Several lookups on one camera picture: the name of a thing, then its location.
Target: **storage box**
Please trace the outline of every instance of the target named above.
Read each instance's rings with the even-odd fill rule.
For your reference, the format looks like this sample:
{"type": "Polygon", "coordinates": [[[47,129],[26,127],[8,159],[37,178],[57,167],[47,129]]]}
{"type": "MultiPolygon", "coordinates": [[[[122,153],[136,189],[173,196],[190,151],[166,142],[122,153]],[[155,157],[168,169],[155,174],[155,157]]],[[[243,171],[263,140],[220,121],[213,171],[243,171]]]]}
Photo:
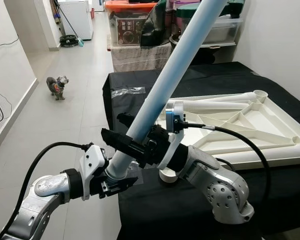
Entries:
{"type": "Polygon", "coordinates": [[[106,1],[112,45],[139,45],[146,18],[156,4],[106,1]]]}
{"type": "MultiPolygon", "coordinates": [[[[256,93],[256,97],[250,97],[253,96],[250,93],[241,93],[171,100],[183,101],[184,109],[189,101],[217,103],[216,106],[218,103],[245,103],[246,107],[238,110],[213,107],[192,109],[185,112],[185,118],[189,123],[219,126],[244,135],[261,149],[270,166],[300,164],[300,124],[271,101],[265,92],[255,90],[253,93],[256,93]]],[[[156,122],[166,127],[164,112],[156,122]]],[[[216,158],[227,160],[237,169],[263,167],[247,144],[223,132],[187,128],[181,143],[193,145],[216,158]]]]}
{"type": "MultiPolygon", "coordinates": [[[[181,29],[181,34],[187,28],[192,16],[195,14],[200,3],[192,3],[179,7],[176,10],[176,24],[181,29]]],[[[230,16],[219,17],[203,44],[224,44],[234,42],[238,28],[243,22],[242,18],[230,19],[230,16]]]]}

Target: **dog harness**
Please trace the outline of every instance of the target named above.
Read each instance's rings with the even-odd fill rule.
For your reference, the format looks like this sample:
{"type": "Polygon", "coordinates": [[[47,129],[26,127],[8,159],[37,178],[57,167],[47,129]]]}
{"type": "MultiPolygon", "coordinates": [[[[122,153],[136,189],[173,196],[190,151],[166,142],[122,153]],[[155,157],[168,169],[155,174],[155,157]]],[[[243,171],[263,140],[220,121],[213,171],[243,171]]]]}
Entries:
{"type": "Polygon", "coordinates": [[[54,90],[56,92],[60,92],[61,91],[60,88],[58,87],[58,84],[54,84],[54,90]]]}

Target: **robotic arm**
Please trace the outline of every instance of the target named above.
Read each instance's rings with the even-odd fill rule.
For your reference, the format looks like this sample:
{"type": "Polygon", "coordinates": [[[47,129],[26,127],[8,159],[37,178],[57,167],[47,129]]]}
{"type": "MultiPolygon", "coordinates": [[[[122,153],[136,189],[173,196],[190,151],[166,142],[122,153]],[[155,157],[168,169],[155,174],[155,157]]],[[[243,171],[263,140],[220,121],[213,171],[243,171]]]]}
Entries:
{"type": "Polygon", "coordinates": [[[131,187],[137,178],[125,178],[108,185],[105,168],[109,161],[102,148],[91,145],[80,159],[80,167],[67,169],[54,176],[42,176],[35,180],[28,196],[23,200],[18,215],[1,238],[2,240],[39,240],[52,212],[70,199],[81,197],[83,201],[99,194],[102,199],[131,187]]]}
{"type": "MultiPolygon", "coordinates": [[[[134,117],[120,114],[118,119],[129,126],[134,117]]],[[[146,144],[104,128],[101,135],[108,145],[135,158],[141,168],[156,164],[159,169],[174,170],[179,178],[204,194],[218,222],[232,225],[248,222],[254,208],[247,201],[249,188],[245,180],[222,167],[211,155],[194,146],[180,144],[183,138],[180,126],[185,124],[180,102],[167,106],[166,123],[167,130],[160,125],[151,128],[146,144]]],[[[104,149],[91,144],[80,159],[78,170],[71,168],[35,180],[17,217],[0,239],[39,240],[59,205],[79,197],[85,201],[96,194],[102,199],[127,190],[137,181],[137,177],[132,177],[113,182],[106,173],[108,165],[104,149]]]]}

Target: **black tablecloth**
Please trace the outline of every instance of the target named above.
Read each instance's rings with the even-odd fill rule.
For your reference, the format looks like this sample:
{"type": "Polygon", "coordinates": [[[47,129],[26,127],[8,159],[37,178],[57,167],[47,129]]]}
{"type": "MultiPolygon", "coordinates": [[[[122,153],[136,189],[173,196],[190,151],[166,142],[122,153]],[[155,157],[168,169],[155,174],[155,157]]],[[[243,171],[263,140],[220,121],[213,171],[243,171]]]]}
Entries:
{"type": "MultiPolygon", "coordinates": [[[[127,131],[116,116],[136,115],[159,73],[160,70],[147,70],[109,74],[103,86],[103,99],[110,129],[127,131]],[[111,91],[132,87],[145,87],[146,93],[111,98],[111,91]]],[[[268,92],[271,100],[300,123],[299,100],[238,62],[189,67],[172,97],[237,94],[257,89],[268,92]]],[[[122,227],[118,238],[232,239],[230,236],[248,233],[249,237],[233,239],[253,239],[259,232],[271,234],[300,227],[300,165],[272,168],[272,190],[263,210],[259,208],[265,184],[263,170],[239,173],[248,183],[249,201],[257,212],[250,223],[240,226],[217,223],[202,193],[183,180],[174,187],[163,186],[158,181],[158,170],[150,168],[142,170],[144,184],[119,194],[122,227]]]]}

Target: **refrigerator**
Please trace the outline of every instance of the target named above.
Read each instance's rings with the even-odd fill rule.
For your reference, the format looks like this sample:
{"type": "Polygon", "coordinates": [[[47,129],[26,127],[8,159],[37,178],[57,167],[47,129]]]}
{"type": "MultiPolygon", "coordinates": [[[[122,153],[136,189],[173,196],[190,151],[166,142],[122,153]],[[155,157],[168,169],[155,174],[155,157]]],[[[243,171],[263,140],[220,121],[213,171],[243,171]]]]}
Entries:
{"type": "MultiPolygon", "coordinates": [[[[69,20],[75,32],[82,40],[91,40],[93,35],[93,25],[91,19],[92,6],[88,0],[58,0],[60,8],[69,20]]],[[[60,11],[66,35],[74,35],[65,16],[60,11]]]]}

